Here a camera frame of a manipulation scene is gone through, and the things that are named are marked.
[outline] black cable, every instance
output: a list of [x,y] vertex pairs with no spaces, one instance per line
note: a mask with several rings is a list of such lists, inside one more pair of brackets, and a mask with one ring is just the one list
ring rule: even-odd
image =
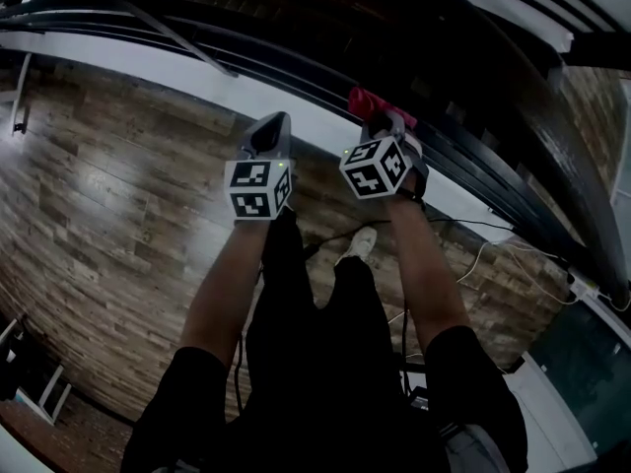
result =
[[407,336],[407,301],[403,300],[403,332],[401,333],[401,356],[403,356],[403,391],[406,396],[410,394],[410,379],[407,377],[407,349],[405,347]]
[[237,365],[235,366],[235,394],[237,395],[237,407],[239,408],[239,415],[244,410],[244,406],[241,403],[241,392],[239,391],[239,369],[244,359],[244,335],[239,335],[239,356],[237,357]]
[[451,219],[449,217],[446,217],[446,218],[428,219],[427,222],[428,223],[439,223],[439,222],[444,222],[444,223],[469,223],[471,225],[490,226],[491,228],[497,228],[498,230],[506,230],[507,232],[514,233],[513,228],[507,228],[506,226],[492,225],[491,223],[484,223],[482,221],[468,221],[467,219]]
[[[354,235],[357,232],[359,232],[362,228],[365,228],[367,226],[387,224],[387,223],[390,223],[390,222],[391,222],[390,220],[369,221],[368,223],[364,223],[363,225],[358,226],[354,230],[351,230],[349,232],[343,233],[342,235],[335,235],[335,236],[331,236],[329,238],[322,239],[322,240],[317,241],[315,243],[310,243],[304,249],[305,261],[307,261],[307,260],[311,259],[313,256],[315,256],[317,254],[317,252],[319,251],[319,249],[325,243],[328,243],[328,242],[333,241],[333,240],[337,240],[339,238],[346,238],[346,237],[349,237],[351,235]],[[505,226],[492,225],[491,223],[484,223],[482,221],[468,221],[467,219],[437,218],[437,219],[428,219],[427,222],[428,223],[439,223],[439,222],[443,222],[443,223],[470,223],[472,225],[484,225],[484,226],[489,226],[491,228],[497,228],[498,230],[506,230],[507,232],[514,233],[512,228],[506,228]]]

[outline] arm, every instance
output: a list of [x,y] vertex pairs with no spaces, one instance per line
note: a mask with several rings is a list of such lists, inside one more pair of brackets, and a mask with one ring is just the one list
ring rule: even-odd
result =
[[403,293],[425,356],[434,421],[439,427],[481,426],[498,445],[510,470],[526,471],[522,412],[473,330],[462,327],[469,326],[469,319],[457,282],[425,214],[403,197],[389,199],[387,209]]
[[179,340],[229,369],[252,302],[269,223],[238,223],[192,301]]
[[468,326],[456,278],[420,206],[403,197],[387,200],[398,252],[403,294],[425,353],[439,333]]

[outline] power strip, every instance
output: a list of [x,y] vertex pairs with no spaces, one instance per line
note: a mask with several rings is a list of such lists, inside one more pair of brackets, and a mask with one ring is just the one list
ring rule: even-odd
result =
[[568,273],[574,277],[574,282],[570,284],[570,291],[574,293],[578,300],[582,300],[585,297],[590,297],[593,300],[598,299],[600,288],[596,282],[588,279],[574,267],[571,267]]

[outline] red object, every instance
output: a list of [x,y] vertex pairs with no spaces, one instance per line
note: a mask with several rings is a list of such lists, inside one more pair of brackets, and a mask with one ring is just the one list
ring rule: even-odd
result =
[[412,129],[416,126],[416,117],[412,117],[407,112],[380,99],[377,95],[366,91],[364,88],[353,88],[351,90],[351,94],[348,96],[348,110],[364,121],[370,120],[375,112],[393,110],[403,116],[406,126]]

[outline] white wall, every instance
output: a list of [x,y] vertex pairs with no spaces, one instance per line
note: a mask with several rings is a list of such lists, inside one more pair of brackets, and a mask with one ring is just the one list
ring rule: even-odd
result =
[[52,473],[0,426],[0,473]]

